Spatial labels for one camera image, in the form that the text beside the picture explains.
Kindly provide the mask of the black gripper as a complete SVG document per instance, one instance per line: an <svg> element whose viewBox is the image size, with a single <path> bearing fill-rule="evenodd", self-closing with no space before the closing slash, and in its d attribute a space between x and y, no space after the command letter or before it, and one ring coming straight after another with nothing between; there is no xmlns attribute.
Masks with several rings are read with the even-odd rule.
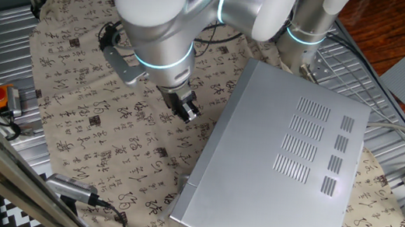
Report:
<svg viewBox="0 0 405 227"><path fill-rule="evenodd" d="M193 103L197 100L196 93L189 82L183 82L175 87L158 86L157 88L168 108L178 113L183 122L189 123L200 115L199 109Z"/></svg>

